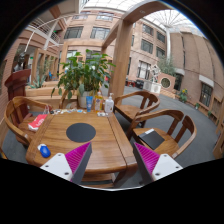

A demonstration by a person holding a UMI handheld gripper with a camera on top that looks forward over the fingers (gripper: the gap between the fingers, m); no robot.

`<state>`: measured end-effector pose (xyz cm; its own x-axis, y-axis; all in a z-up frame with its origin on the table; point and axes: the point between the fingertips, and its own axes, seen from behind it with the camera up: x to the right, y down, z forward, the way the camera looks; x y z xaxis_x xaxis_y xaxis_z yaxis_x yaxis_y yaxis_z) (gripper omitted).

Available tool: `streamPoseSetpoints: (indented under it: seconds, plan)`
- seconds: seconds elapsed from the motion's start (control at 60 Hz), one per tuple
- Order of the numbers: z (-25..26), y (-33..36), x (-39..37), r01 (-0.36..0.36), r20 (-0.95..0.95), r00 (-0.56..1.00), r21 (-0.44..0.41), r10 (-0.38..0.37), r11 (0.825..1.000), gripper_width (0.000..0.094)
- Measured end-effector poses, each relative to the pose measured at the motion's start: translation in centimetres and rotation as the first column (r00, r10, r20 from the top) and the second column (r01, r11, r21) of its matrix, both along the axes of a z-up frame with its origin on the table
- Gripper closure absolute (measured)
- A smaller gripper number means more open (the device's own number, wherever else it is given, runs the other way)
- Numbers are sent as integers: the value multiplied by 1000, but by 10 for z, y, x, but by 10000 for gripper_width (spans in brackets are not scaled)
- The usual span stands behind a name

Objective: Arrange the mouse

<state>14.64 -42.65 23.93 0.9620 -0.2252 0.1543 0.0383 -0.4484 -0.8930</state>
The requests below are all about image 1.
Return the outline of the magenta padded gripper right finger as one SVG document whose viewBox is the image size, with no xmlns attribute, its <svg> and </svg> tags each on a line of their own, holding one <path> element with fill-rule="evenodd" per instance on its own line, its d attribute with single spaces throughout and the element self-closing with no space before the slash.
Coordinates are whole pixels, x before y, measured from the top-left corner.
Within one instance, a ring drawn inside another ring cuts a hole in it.
<svg viewBox="0 0 224 224">
<path fill-rule="evenodd" d="M 159 155 L 155 151 L 139 144 L 134 144 L 135 155 L 144 185 L 164 178 L 182 169 L 168 154 Z"/>
</svg>

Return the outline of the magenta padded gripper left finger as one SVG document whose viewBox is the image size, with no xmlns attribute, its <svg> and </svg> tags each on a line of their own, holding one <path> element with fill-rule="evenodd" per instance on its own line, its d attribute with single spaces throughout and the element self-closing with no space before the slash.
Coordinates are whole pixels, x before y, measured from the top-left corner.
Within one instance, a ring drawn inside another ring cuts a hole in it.
<svg viewBox="0 0 224 224">
<path fill-rule="evenodd" d="M 57 153 L 41 169 L 79 185 L 91 153 L 92 144 L 88 142 L 66 154 Z"/>
</svg>

